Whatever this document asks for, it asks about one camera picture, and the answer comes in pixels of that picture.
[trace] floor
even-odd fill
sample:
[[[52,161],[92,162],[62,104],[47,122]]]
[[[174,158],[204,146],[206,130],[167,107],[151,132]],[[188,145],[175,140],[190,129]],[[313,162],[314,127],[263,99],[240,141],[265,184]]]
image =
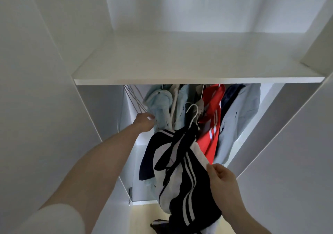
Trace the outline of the floor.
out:
[[[150,227],[150,223],[156,219],[168,219],[169,215],[164,213],[159,204],[135,205],[132,207],[130,234],[156,234]],[[235,234],[231,226],[220,219],[216,234]]]

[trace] sleeve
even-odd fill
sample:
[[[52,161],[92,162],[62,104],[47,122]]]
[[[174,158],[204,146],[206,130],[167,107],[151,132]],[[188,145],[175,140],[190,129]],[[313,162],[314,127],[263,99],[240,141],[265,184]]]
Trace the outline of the sleeve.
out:
[[[67,204],[53,204],[40,209],[16,228],[12,234],[85,234],[79,212]]]

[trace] wardrobe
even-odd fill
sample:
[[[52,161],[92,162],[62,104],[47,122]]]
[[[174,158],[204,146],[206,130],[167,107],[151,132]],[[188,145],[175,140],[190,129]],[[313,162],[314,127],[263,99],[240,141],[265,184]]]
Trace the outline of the wardrobe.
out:
[[[333,0],[33,2],[101,140],[135,119],[124,86],[144,96],[153,84],[260,83],[259,110],[226,163],[238,174],[262,150],[246,143],[268,144],[333,71]],[[280,106],[292,112],[274,114]],[[255,129],[268,115],[284,122],[263,138]],[[139,136],[94,233],[126,233],[130,208],[156,203],[138,172],[151,136]]]

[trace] white shelf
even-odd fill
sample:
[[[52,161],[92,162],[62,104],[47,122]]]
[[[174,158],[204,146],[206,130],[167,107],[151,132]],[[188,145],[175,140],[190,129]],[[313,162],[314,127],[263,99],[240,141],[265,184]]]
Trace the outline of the white shelf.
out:
[[[77,85],[300,83],[324,76],[292,59],[299,33],[115,32],[73,74]]]

